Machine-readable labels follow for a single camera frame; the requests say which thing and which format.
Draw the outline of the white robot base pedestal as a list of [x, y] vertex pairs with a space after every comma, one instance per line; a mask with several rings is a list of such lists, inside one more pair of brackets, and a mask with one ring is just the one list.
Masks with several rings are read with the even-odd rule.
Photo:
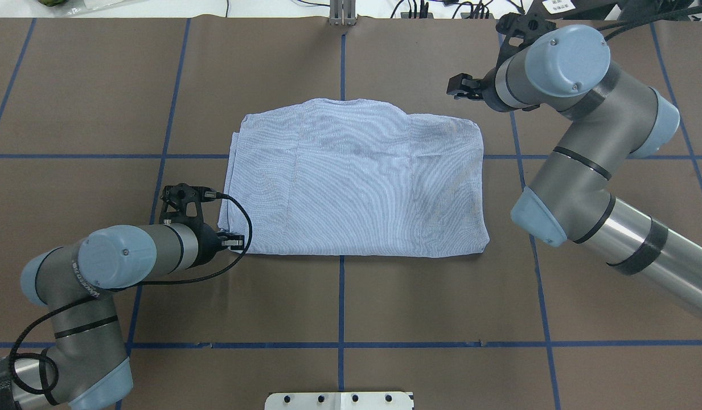
[[278, 392], [268, 395], [265, 409], [415, 409], [412, 392]]

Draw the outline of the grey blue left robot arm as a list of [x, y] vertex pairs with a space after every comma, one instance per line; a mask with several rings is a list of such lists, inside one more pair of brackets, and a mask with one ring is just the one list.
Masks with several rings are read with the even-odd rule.
[[226, 249], [244, 257], [253, 238], [238, 200], [209, 187], [167, 185], [159, 223], [114, 225], [34, 257], [20, 285], [48, 313], [0, 358], [0, 409], [104, 409], [134, 387], [114, 295], [168, 285]]

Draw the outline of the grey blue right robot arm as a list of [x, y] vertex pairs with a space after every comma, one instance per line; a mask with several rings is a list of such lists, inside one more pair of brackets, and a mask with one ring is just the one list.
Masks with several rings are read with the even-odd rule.
[[549, 246], [587, 247], [702, 319], [702, 247], [606, 189], [624, 161], [671, 140], [679, 110], [622, 70], [597, 28], [508, 13], [495, 29], [504, 36], [495, 67], [481, 79], [455, 75], [447, 93], [502, 113], [547, 105], [571, 122], [523, 189], [513, 222]]

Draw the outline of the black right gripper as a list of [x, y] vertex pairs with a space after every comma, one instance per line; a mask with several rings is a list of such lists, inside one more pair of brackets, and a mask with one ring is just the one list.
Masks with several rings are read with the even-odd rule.
[[535, 109], [536, 105], [523, 103], [513, 96], [510, 82], [507, 80], [512, 60], [523, 50], [540, 39], [544, 34], [553, 32], [558, 27], [538, 15], [519, 15], [508, 13], [501, 17], [495, 26], [498, 34], [503, 36], [498, 59], [494, 68], [482, 78], [473, 78], [468, 73], [458, 73], [449, 79], [448, 95], [455, 100], [467, 99], [483, 101], [497, 112], [512, 112], [518, 109]]

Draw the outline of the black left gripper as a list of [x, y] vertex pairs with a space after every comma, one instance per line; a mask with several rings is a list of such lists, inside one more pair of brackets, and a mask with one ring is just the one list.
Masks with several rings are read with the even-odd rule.
[[160, 221], [180, 238], [182, 256], [178, 268], [199, 267], [226, 249], [244, 251], [244, 234], [215, 231], [203, 220], [202, 203], [218, 200], [216, 190], [180, 183], [164, 186], [160, 198]]

